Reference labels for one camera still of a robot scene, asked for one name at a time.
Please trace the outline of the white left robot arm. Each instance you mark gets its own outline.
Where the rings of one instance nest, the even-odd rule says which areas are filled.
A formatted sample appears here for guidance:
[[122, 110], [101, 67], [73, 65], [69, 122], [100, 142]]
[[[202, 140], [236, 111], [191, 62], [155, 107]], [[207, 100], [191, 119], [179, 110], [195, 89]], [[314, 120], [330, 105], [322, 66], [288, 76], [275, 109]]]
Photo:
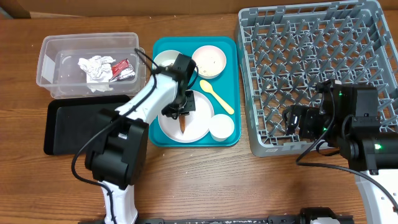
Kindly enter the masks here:
[[149, 126], [158, 115], [178, 120], [195, 111], [196, 68], [191, 57], [178, 54], [169, 66], [155, 65], [148, 84], [126, 104], [97, 114], [83, 150], [92, 183], [103, 191], [103, 223], [135, 223], [134, 184], [146, 161]]

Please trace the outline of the white napkin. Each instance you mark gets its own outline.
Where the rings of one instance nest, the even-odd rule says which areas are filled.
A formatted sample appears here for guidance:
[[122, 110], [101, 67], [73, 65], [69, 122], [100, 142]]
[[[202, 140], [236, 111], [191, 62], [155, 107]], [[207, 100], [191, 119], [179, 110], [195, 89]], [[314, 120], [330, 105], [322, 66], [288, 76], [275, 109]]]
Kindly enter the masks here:
[[92, 58], [79, 58], [78, 65], [86, 73], [88, 88], [94, 93], [96, 91], [112, 91], [108, 84], [113, 77], [111, 64], [116, 60], [110, 56], [95, 55]]

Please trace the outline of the red foil wrapper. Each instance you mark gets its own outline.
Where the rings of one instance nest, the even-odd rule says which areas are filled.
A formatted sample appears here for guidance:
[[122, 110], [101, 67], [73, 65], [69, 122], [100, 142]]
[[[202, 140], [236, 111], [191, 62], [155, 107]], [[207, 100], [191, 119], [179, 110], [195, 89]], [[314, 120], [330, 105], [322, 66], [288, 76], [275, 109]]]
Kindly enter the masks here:
[[133, 77], [136, 72], [128, 59], [124, 59], [111, 67], [113, 76], [109, 82], [116, 82]]

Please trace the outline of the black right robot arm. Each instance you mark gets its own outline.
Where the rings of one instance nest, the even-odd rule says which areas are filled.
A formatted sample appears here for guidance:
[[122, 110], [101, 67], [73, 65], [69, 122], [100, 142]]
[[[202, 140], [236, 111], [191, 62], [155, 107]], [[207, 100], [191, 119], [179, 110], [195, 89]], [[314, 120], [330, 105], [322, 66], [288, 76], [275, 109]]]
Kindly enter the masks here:
[[[291, 105], [282, 113], [286, 134], [313, 140], [296, 164], [354, 174], [368, 223], [397, 223], [397, 133], [380, 130], [377, 88], [329, 79], [315, 89], [322, 95], [319, 107]], [[323, 144], [348, 166], [302, 162]]]

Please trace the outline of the brown sausage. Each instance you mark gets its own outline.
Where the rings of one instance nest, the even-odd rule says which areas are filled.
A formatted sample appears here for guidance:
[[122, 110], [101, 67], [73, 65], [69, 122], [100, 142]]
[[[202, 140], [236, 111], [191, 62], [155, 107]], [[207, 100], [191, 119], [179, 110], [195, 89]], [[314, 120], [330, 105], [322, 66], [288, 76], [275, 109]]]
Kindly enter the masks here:
[[180, 130], [183, 134], [185, 132], [185, 128], [186, 128], [185, 117], [184, 117], [184, 115], [181, 115], [178, 118], [179, 118], [179, 123], [180, 123]]

